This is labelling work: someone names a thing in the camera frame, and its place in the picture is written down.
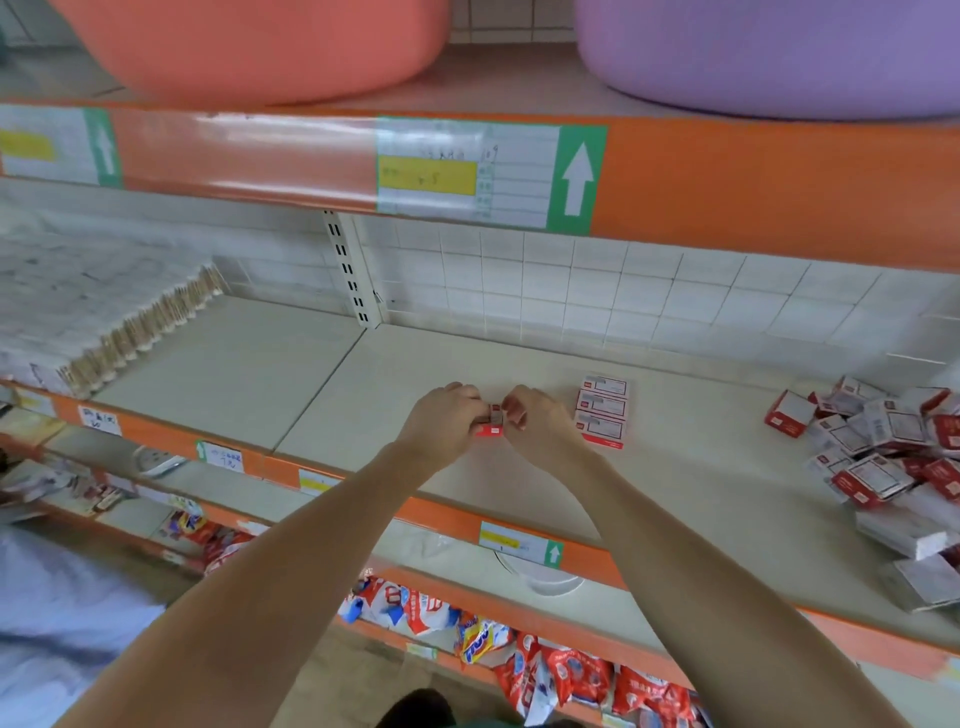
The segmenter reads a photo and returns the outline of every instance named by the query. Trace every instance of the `stack of boxes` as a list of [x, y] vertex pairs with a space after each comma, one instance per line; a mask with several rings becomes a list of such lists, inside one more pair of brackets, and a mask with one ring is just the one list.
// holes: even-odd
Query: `stack of boxes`
[[828, 394], [784, 392], [764, 422], [805, 434], [805, 468], [855, 507], [857, 530], [907, 557], [880, 570], [901, 607], [960, 603], [960, 393], [895, 397], [844, 376]]
[[580, 383], [573, 423], [584, 439], [623, 449], [630, 409], [630, 385], [623, 379], [586, 375]]

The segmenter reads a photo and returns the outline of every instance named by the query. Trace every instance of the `right hand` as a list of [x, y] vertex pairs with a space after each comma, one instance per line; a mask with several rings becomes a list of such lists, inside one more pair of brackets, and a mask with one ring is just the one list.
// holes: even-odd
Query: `right hand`
[[503, 400], [504, 436], [514, 449], [542, 471], [558, 477], [571, 457], [590, 452], [560, 402], [522, 384]]

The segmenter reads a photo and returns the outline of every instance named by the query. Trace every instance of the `plastic tub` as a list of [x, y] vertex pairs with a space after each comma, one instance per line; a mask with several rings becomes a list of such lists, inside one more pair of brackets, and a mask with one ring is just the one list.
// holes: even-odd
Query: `plastic tub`
[[613, 88], [731, 114], [960, 112], [958, 0], [577, 0], [580, 55]]
[[319, 101], [420, 73], [448, 0], [52, 0], [123, 85], [157, 101]]

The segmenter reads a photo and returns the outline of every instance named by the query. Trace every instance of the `white arrow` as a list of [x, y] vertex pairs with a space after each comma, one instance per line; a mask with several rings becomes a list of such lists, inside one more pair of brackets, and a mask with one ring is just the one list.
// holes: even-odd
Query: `white arrow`
[[580, 145], [577, 154], [570, 161], [570, 166], [564, 172], [564, 179], [567, 181], [564, 215], [580, 217], [587, 182], [593, 182], [593, 168], [590, 166], [586, 142]]
[[104, 169], [107, 174], [115, 175], [116, 168], [113, 166], [113, 143], [103, 127], [97, 134], [97, 149], [100, 150], [100, 156], [104, 158]]

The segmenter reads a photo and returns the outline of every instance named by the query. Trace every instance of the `concrete floor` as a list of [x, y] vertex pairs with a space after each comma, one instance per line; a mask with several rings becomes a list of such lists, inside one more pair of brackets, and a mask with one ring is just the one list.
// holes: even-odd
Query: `concrete floor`
[[[101, 534], [50, 519], [18, 527], [126, 573], [165, 603], [196, 583], [193, 575]], [[458, 723], [490, 718], [522, 722], [495, 687], [349, 632], [334, 622], [300, 671], [272, 728], [368, 728], [403, 695], [426, 687], [446, 697]]]

